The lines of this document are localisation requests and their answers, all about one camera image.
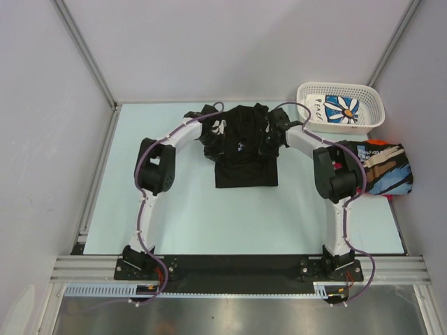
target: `white basket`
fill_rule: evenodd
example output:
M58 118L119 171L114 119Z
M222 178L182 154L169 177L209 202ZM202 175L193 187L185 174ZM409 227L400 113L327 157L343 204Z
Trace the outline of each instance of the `white basket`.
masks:
M365 85L337 84L331 82L306 82L296 93L296 101L305 104L309 94L325 94L354 98L360 101L362 107L358 109L358 122L356 124L336 124L310 120L307 128L312 131L343 134L367 134L385 121L385 110L379 93ZM300 120L304 121L309 113L298 106Z

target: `white enclosure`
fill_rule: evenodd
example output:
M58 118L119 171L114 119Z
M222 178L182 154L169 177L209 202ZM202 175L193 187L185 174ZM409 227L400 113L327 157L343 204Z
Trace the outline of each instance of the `white enclosure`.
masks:
M36 330L54 262L93 216L122 103L294 101L304 82L373 85L384 68L374 137L409 154L397 215L446 308L447 3L426 2L388 64L418 0L2 1L2 330ZM27 328L10 328L31 287Z
M294 99L367 84L409 0L68 0L116 101Z

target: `blue flower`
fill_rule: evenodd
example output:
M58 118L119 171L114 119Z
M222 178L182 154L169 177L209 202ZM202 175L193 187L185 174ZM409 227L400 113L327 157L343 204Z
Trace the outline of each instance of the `blue flower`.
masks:
M350 124L358 121L357 99L342 98L341 96L326 96L324 103L328 121L336 124Z

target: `purple cable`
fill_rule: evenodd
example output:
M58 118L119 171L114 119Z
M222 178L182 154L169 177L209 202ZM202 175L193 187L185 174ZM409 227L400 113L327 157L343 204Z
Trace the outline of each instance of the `purple cable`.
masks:
M358 159L358 157L357 157L351 150L349 150L348 148L346 148L344 145L341 145L340 143L335 143L335 142L331 142L331 141L329 141L329 140L323 139L322 137L319 137L317 134L314 134L314 133L308 131L308 130L305 128L306 125L307 125L307 123L309 122L309 120L310 120L310 118L311 118L311 115L312 115L310 109L309 109L307 106L305 106L305 105L303 105L303 104L301 104L301 103L289 102L289 103L281 103L281 104L279 104L278 106L276 106L275 108L273 108L273 110L276 110L277 108L280 108L281 106L284 106L284 105L297 105L297 106L300 106L300 107L304 108L304 109L307 111L307 114L309 114L309 116L307 117L306 121L302 124L302 127L301 127L301 128L302 128L303 133L305 133L306 135L312 137L314 140L320 141L320 142L322 142L322 143L324 143L324 144L327 144L327 145L334 145L334 146L336 146L337 148L340 148L341 150L345 151L348 155L350 155L350 156L356 161L357 165L360 167L360 171L361 171L361 173L362 173L362 188L360 189L360 192L359 192L359 193L357 193L356 195L354 195L351 199L349 199L348 201L346 201L346 203L343 205L343 239L344 239L346 245L347 245L352 251L354 251L354 252L356 252L356 253L360 253L360 254L362 254L362 255L364 255L364 256L367 256L367 257L371 260L371 263L372 263L372 270L371 270L371 276L370 276L368 282L366 283L366 285L362 288L362 290L360 290L360 292L359 292L358 294L354 295L353 297L351 297L351 298L349 298L348 300L345 301L345 303L346 303L346 302L351 302L351 301L353 301L354 299L357 299L360 295L362 295L362 294L368 289L369 286L371 286L371 283L372 283L372 281L373 281L373 279L374 279L374 275L375 275L375 273L376 273L376 261L374 260L374 258L372 257L372 255L370 255L370 254L367 253L366 251L363 251L363 250L360 250L360 249L355 248L355 247L351 244L351 242L348 240L348 224L347 224L347 216L348 216L348 212L347 212L347 210L346 210L346 207L347 207L352 201L357 200L363 193L365 193L365 190L366 190L366 180L367 180L367 178L366 178L366 173L365 173L365 169L364 169L364 167L363 167L362 162L360 162L360 160Z

